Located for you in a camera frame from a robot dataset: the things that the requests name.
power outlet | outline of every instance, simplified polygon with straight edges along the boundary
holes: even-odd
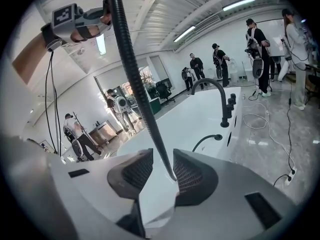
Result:
[[[293,167],[292,169],[295,171],[295,173],[292,174],[292,171],[290,172],[289,176],[291,177],[291,180],[289,181],[288,178],[285,180],[284,184],[286,186],[288,186],[294,180],[294,176],[297,174],[297,168]]]

cap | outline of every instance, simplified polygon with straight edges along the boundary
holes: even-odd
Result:
[[[286,15],[294,15],[289,9],[283,9],[282,10],[282,17],[286,16]]]
[[[214,43],[214,44],[212,45],[212,48],[213,48],[213,49],[216,49],[217,47],[220,47],[220,46],[217,45],[216,43]]]
[[[248,18],[245,22],[247,26],[251,25],[252,23],[256,24],[252,18]]]

ceiling light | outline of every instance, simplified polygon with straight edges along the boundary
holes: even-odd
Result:
[[[104,34],[97,36],[95,39],[96,39],[96,44],[98,45],[100,55],[106,54],[107,52],[106,52],[106,44],[105,44]]]
[[[227,10],[230,10],[230,9],[235,8],[237,6],[241,6],[241,5],[244,5],[244,4],[247,4],[247,3],[251,3],[253,1],[255,1],[255,0],[241,0],[241,1],[238,1],[238,2],[235,2],[235,3],[232,3],[232,4],[230,4],[230,5],[226,6],[226,7],[223,7],[223,10],[227,11]]]
[[[174,40],[174,42],[178,42],[181,38],[183,38],[186,34],[188,34],[190,31],[194,30],[196,27],[195,26],[191,26],[189,27],[186,31],[184,31],[180,36],[178,36],[178,38],[176,40]]]

tiled floor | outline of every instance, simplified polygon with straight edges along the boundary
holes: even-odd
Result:
[[[262,106],[253,106],[256,103],[262,103],[269,111],[269,122],[271,126],[270,134],[274,139],[283,144],[287,151],[290,150],[290,142],[288,137],[289,121],[287,118],[288,102],[291,86],[288,82],[271,82],[273,92],[271,97],[263,98],[258,96],[257,100],[250,101],[248,98],[255,91],[254,83],[238,82],[238,86],[242,87],[243,114],[257,114],[265,117],[265,110]],[[183,102],[188,97],[188,93],[184,92],[175,98],[175,103],[170,102],[169,106],[163,107],[156,115],[158,119],[169,110]],[[278,180],[276,187],[281,189],[296,204],[302,202],[309,191],[312,190],[315,180],[319,175],[319,147],[320,147],[320,109],[318,109],[319,101],[316,98],[311,99],[304,111],[298,110],[291,106],[289,117],[291,120],[290,136],[292,143],[291,156],[295,162],[297,172],[292,182],[285,185],[285,177]],[[262,127],[265,122],[255,116],[248,115],[245,117],[247,123],[253,127]],[[145,127],[143,121],[135,123],[137,132]],[[104,154],[101,158],[108,155],[116,156],[117,149],[128,140],[124,132],[120,133],[117,138],[112,140],[105,147]],[[240,137],[231,161],[244,165],[261,177],[274,183],[275,180],[283,175],[289,174],[288,155],[282,146],[275,143],[269,137],[269,127],[266,125],[263,129],[251,129],[244,124],[242,120]]]

white jeans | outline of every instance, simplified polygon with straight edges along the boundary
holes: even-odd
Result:
[[[295,105],[300,107],[305,104],[306,64],[300,62],[293,66],[295,68],[295,90],[293,94],[293,102]]]

